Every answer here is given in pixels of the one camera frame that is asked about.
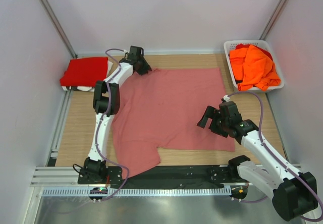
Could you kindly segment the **pink t shirt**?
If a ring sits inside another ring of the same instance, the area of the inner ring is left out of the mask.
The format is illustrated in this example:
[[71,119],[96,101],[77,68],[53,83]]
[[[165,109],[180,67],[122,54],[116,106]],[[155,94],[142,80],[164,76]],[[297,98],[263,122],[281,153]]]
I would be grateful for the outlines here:
[[157,166],[159,148],[235,151],[233,139],[197,126],[206,108],[218,106],[225,94],[219,68],[155,69],[129,77],[112,123],[123,178]]

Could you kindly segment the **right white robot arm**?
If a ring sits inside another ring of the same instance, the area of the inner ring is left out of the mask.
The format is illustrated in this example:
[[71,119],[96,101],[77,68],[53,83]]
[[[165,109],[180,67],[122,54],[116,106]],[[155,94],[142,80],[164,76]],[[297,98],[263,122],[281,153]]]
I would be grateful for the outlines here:
[[284,159],[265,139],[259,126],[242,118],[234,102],[222,102],[218,108],[207,106],[197,126],[205,128],[207,122],[211,132],[235,139],[260,160],[261,167],[246,156],[233,158],[230,164],[238,177],[252,183],[271,200],[283,220],[290,221],[322,205],[315,177]]

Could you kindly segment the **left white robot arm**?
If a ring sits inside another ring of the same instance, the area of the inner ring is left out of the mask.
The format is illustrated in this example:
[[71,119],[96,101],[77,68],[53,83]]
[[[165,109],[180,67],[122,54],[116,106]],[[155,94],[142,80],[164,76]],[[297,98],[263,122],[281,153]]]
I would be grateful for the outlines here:
[[110,176],[107,163],[129,172],[127,167],[106,157],[107,140],[114,117],[120,109],[120,86],[134,73],[142,76],[152,69],[144,58],[144,49],[139,46],[130,46],[129,50],[124,51],[121,60],[112,60],[117,63],[116,70],[105,79],[97,81],[94,87],[95,129],[88,157],[78,170],[79,184],[104,183]]

